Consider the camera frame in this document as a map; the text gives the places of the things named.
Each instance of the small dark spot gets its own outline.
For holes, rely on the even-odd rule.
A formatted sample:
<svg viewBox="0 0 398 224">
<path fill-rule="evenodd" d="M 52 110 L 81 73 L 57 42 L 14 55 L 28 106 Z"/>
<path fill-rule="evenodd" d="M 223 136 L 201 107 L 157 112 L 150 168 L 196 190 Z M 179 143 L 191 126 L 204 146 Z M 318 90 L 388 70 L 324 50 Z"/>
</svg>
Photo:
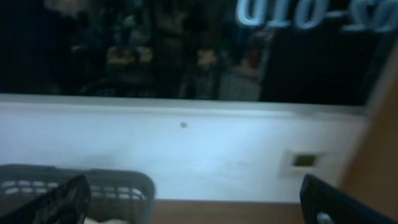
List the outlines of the small dark spot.
<svg viewBox="0 0 398 224">
<path fill-rule="evenodd" d="M 188 127 L 188 124 L 185 123 L 185 122 L 181 122 L 180 126 L 181 126 L 181 128 L 187 128 L 187 127 Z"/>
</svg>

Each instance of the gray basket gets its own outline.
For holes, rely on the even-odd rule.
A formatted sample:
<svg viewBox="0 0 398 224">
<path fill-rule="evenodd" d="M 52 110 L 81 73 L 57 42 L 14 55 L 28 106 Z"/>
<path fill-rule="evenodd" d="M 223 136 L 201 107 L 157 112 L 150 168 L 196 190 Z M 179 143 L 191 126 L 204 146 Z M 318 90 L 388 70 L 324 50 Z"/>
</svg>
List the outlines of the gray basket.
<svg viewBox="0 0 398 224">
<path fill-rule="evenodd" d="M 87 217 L 149 223 L 155 186 L 146 175 L 118 170 L 71 170 L 48 166 L 0 166 L 0 216 L 84 174 L 91 188 Z"/>
</svg>

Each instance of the white wall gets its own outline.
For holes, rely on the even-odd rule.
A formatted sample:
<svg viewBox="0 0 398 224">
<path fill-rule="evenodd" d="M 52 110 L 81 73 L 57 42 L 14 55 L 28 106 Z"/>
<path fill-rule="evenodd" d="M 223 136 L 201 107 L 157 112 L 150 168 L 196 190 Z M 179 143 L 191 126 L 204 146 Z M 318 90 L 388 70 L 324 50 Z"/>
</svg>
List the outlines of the white wall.
<svg viewBox="0 0 398 224">
<path fill-rule="evenodd" d="M 138 170 L 163 199 L 298 202 L 302 179 L 278 176 L 284 151 L 328 152 L 317 174 L 335 184 L 366 127 L 358 114 L 327 106 L 3 95 L 0 164 Z"/>
</svg>

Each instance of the window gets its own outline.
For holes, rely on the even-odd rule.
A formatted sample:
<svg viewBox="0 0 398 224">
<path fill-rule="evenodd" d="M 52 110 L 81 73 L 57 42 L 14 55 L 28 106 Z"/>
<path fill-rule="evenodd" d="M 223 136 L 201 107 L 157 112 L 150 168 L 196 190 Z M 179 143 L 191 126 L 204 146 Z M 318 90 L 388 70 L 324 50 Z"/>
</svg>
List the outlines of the window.
<svg viewBox="0 0 398 224">
<path fill-rule="evenodd" d="M 398 26 L 396 0 L 4 4 L 1 93 L 362 106 Z"/>
</svg>

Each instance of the brown wooden surface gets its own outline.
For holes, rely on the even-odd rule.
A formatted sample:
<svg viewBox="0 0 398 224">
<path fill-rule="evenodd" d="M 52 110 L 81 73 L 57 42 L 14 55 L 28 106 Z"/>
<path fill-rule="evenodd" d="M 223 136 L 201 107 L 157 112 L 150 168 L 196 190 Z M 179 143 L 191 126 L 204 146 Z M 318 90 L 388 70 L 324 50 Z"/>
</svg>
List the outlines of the brown wooden surface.
<svg viewBox="0 0 398 224">
<path fill-rule="evenodd" d="M 341 188 L 398 220 L 398 55 L 387 72 L 395 77 L 342 181 Z"/>
<path fill-rule="evenodd" d="M 300 204 L 157 200 L 153 224 L 302 224 Z"/>
</svg>

